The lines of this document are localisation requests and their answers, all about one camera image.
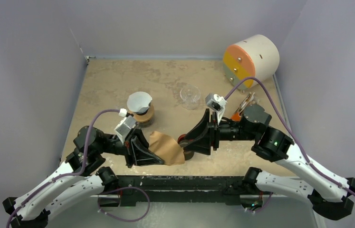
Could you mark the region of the blue ribbed glass dripper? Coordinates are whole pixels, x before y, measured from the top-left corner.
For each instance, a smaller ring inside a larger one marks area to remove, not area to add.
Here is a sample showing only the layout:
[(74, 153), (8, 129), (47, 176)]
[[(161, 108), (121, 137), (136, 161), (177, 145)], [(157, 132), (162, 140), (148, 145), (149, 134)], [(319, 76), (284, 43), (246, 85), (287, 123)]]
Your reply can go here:
[(150, 107), (142, 107), (138, 111), (135, 112), (137, 115), (145, 115), (149, 111)]

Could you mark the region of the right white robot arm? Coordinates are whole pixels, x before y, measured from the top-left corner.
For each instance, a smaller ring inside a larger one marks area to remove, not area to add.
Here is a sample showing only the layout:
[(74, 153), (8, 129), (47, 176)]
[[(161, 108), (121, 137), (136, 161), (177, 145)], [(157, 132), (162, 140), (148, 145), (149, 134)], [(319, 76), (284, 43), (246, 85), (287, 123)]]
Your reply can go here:
[(287, 178), (251, 167), (243, 178), (243, 188), (248, 193), (257, 190), (285, 195), (311, 204), (317, 214), (340, 220), (352, 213), (350, 199), (355, 191), (355, 178), (343, 178), (306, 158), (300, 147), (285, 133), (269, 125), (271, 115), (258, 104), (245, 107), (239, 121), (222, 118), (209, 109), (200, 122), (188, 133), (178, 138), (185, 153), (210, 155), (220, 141), (253, 141), (251, 150), (260, 158), (280, 165), (296, 175)]

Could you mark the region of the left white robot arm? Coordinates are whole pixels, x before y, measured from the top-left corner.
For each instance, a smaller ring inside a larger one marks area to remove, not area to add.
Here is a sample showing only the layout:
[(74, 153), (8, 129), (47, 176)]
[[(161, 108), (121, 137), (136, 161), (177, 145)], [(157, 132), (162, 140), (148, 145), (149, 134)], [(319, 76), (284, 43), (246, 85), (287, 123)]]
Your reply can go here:
[(119, 179), (110, 167), (103, 167), (103, 153), (122, 155), (127, 167), (163, 165), (164, 160), (149, 150), (149, 143), (140, 129), (133, 128), (122, 141), (116, 134), (95, 128), (81, 128), (74, 139), (75, 149), (64, 162), (33, 190), (21, 197), (3, 201), (9, 214), (6, 227), (44, 228), (53, 215), (52, 208), (65, 208), (60, 197), (76, 201), (75, 196), (104, 192), (112, 194), (119, 188)]

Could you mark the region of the brown paper coffee filter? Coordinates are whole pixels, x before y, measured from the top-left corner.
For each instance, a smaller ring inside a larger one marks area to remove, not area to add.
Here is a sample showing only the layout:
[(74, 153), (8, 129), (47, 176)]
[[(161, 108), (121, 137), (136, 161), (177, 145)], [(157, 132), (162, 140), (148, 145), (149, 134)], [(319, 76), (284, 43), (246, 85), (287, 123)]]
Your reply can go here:
[(149, 150), (160, 157), (167, 166), (185, 163), (183, 148), (167, 134), (153, 131), (149, 137)]

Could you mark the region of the white paper coffee filter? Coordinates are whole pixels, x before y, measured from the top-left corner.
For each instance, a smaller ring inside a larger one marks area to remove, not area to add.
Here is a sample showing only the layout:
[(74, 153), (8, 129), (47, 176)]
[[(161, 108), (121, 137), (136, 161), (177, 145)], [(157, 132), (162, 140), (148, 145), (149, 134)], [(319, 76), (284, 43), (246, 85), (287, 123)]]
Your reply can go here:
[(152, 97), (148, 93), (139, 91), (129, 95), (126, 105), (134, 113), (142, 107), (150, 106), (151, 102)]

